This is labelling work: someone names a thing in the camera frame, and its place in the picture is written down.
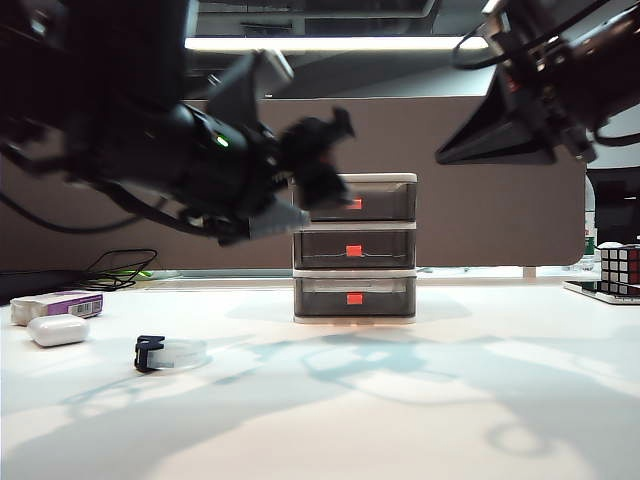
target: plastic drawer unit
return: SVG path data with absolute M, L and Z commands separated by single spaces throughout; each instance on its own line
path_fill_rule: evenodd
M 415 267 L 415 222 L 316 222 L 293 239 L 293 265 L 300 270 Z
M 415 270 L 294 270 L 293 276 L 298 323 L 415 322 Z
M 363 173 L 340 177 L 351 191 L 351 205 L 309 212 L 312 222 L 415 221 L 415 173 Z

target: gray partition panel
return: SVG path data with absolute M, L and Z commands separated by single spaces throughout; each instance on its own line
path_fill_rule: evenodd
M 573 262 L 584 241 L 584 165 L 564 154 L 552 166 L 436 164 L 433 152 L 479 100 L 271 100 L 262 102 L 261 112 L 279 131 L 300 116 L 326 117 L 333 105 L 341 105 L 351 112 L 358 135 L 336 151 L 341 171 L 417 173 L 418 265 Z M 6 161 L 1 167 L 3 191 L 52 221 L 96 225 L 125 215 L 102 195 L 65 185 L 60 177 L 30 178 Z M 63 235 L 0 206 L 0 269 L 82 268 L 105 250 L 134 247 L 158 249 L 155 268 L 291 266 L 288 235 L 220 248 L 213 240 L 147 221 L 109 234 Z

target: ceiling light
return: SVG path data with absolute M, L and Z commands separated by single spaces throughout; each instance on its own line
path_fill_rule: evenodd
M 187 38 L 190 50 L 205 52 L 246 52 L 280 50 L 283 53 L 306 51 L 350 52 L 393 50 L 451 50 L 462 37 L 197 37 Z M 486 48 L 482 37 L 472 37 L 463 50 Z

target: barcode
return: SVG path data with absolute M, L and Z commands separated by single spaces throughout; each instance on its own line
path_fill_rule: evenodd
M 79 303 L 69 307 L 69 313 L 71 315 L 78 315 L 80 317 L 91 315 L 94 312 L 100 311 L 102 308 L 102 301 L 96 300 L 93 302 Z

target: white table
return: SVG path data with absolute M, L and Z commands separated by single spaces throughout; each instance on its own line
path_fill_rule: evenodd
M 82 344 L 4 319 L 3 480 L 640 477 L 639 307 L 423 285 L 415 325 L 314 327 L 288 282 L 162 285 L 106 295 Z M 142 375 L 141 334 L 212 360 Z

